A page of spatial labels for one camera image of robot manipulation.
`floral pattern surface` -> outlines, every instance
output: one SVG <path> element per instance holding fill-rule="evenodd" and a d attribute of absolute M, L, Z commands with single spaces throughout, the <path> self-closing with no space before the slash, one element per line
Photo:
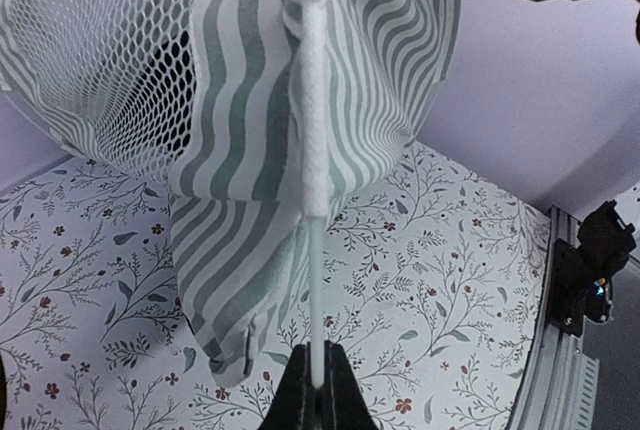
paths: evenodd
<path fill-rule="evenodd" d="M 8 428 L 255 429 L 308 293 L 251 378 L 209 376 L 181 312 L 166 190 L 72 159 L 0 197 Z M 406 149 L 326 239 L 326 335 L 381 429 L 505 428 L 541 295 L 548 220 L 429 148 Z"/>

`striped fabric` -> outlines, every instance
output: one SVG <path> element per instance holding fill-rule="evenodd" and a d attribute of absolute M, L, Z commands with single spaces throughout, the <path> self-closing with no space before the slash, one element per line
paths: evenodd
<path fill-rule="evenodd" d="M 114 163 L 91 119 L 40 98 L 38 73 L 5 30 L 11 4 L 0 0 L 0 81 L 29 98 L 59 141 Z M 415 138 L 451 59 L 460 0 L 326 5 L 335 216 Z M 185 315 L 227 387 L 249 375 L 306 285 L 301 14 L 293 0 L 190 0 L 196 91 L 189 144 L 168 171 L 171 236 Z"/>

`fabric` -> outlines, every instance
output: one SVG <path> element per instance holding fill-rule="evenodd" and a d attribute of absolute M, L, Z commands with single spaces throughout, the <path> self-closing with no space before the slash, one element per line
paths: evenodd
<path fill-rule="evenodd" d="M 412 142 L 460 0 L 326 9 L 333 217 Z M 227 386 L 305 282 L 300 18 L 292 0 L 0 0 L 0 80 L 64 148 L 170 187 L 183 310 Z"/>
<path fill-rule="evenodd" d="M 264 335 L 252 375 L 217 385 L 180 308 L 167 200 L 80 159 L 0 195 L 7 429 L 258 428 L 308 340 L 308 294 Z M 380 429 L 507 428 L 549 227 L 420 144 L 347 202 L 326 233 L 323 329 Z"/>

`leaf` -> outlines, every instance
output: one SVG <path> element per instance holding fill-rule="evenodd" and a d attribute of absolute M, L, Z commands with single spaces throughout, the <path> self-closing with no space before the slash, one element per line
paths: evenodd
<path fill-rule="evenodd" d="M 122 280 L 118 281 L 118 288 L 120 289 L 120 292 L 122 292 L 122 294 L 127 297 L 127 300 L 131 300 L 131 295 L 133 295 L 133 290 L 131 290 L 131 288 L 129 287 L 129 285 L 126 284 L 126 282 L 123 282 Z"/>
<path fill-rule="evenodd" d="M 159 293 L 152 293 L 147 297 L 147 300 L 149 300 L 150 302 L 162 303 L 162 302 L 166 302 L 167 298 L 163 295 L 160 295 Z"/>
<path fill-rule="evenodd" d="M 445 308 L 440 304 L 440 302 L 436 302 L 436 308 L 438 309 L 438 312 L 440 313 L 440 315 L 442 315 L 443 317 L 447 316 L 447 311 L 445 310 Z"/>
<path fill-rule="evenodd" d="M 400 335 L 400 338 L 398 338 L 398 340 L 413 340 L 417 336 L 418 332 L 416 332 L 415 330 L 407 330 L 402 335 Z"/>
<path fill-rule="evenodd" d="M 196 356 L 198 353 L 191 347 L 184 347 L 182 349 L 182 353 L 184 353 L 184 372 L 182 373 L 187 373 L 196 362 Z"/>
<path fill-rule="evenodd" d="M 160 195 L 158 195 L 154 190 L 151 190 L 149 187 L 144 187 L 142 193 L 144 193 L 147 197 L 160 198 Z"/>
<path fill-rule="evenodd" d="M 438 347 L 434 350 L 431 350 L 431 356 L 435 357 L 436 355 L 441 354 L 442 352 L 444 352 L 447 348 L 449 348 L 449 345 L 445 345 L 443 347 Z"/>
<path fill-rule="evenodd" d="M 521 369 L 520 369 L 520 370 L 518 370 L 517 372 L 510 373 L 510 374 L 509 374 L 509 376 L 510 376 L 511 378 L 516 378 L 516 379 L 518 379 L 518 378 L 520 378 L 520 377 L 522 376 L 522 374 L 523 374 L 523 373 L 524 373 L 524 369 L 522 369 L 522 368 L 521 368 Z"/>
<path fill-rule="evenodd" d="M 433 420 L 433 413 L 431 413 L 431 401 L 433 397 L 427 400 L 427 403 L 424 404 L 424 423 L 429 424 Z"/>
<path fill-rule="evenodd" d="M 104 321 L 105 325 L 109 325 L 111 323 L 111 320 L 113 320 L 113 317 L 116 314 L 116 304 L 113 304 L 113 308 L 111 309 L 111 311 L 109 312 L 109 315 L 107 315 L 107 319 Z"/>
<path fill-rule="evenodd" d="M 124 245 L 129 240 L 131 240 L 132 237 L 136 236 L 137 234 L 138 232 L 121 233 L 120 235 L 116 235 L 115 237 L 113 237 L 113 243 L 115 243 L 118 246 Z"/>
<path fill-rule="evenodd" d="M 398 209 L 398 212 L 401 213 L 402 215 L 406 215 L 407 213 L 409 213 L 409 210 L 407 210 L 407 207 L 405 207 L 404 203 L 402 203 L 400 200 L 396 200 L 396 208 Z"/>
<path fill-rule="evenodd" d="M 29 297 L 31 297 L 31 295 L 33 295 L 33 291 L 36 289 L 36 285 L 34 285 L 33 287 L 31 287 L 29 290 L 27 290 L 26 292 L 24 292 L 22 294 L 22 298 L 20 299 L 21 303 L 26 302 L 27 300 L 29 300 Z"/>
<path fill-rule="evenodd" d="M 451 330 L 449 335 L 453 336 L 456 340 L 460 342 L 470 342 L 469 337 L 467 337 L 464 333 L 459 332 L 458 330 Z"/>
<path fill-rule="evenodd" d="M 507 300 L 508 300 L 507 291 L 502 287 L 498 287 L 498 293 L 502 295 L 502 299 L 504 300 L 504 303 L 507 303 Z"/>
<path fill-rule="evenodd" d="M 283 367 L 286 367 L 287 363 L 289 363 L 289 357 L 287 357 L 286 355 L 283 355 L 281 353 L 273 353 L 273 352 L 265 352 L 265 353 L 271 357 L 271 360 L 282 365 Z"/>

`silver metal frame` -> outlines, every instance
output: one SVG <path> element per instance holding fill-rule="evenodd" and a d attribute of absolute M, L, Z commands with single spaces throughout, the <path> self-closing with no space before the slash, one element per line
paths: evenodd
<path fill-rule="evenodd" d="M 553 242 L 577 246 L 578 221 L 559 208 L 549 211 L 551 233 L 547 272 L 529 359 L 507 428 L 589 430 L 595 408 L 599 361 L 582 353 L 582 337 L 562 333 L 547 322 Z"/>

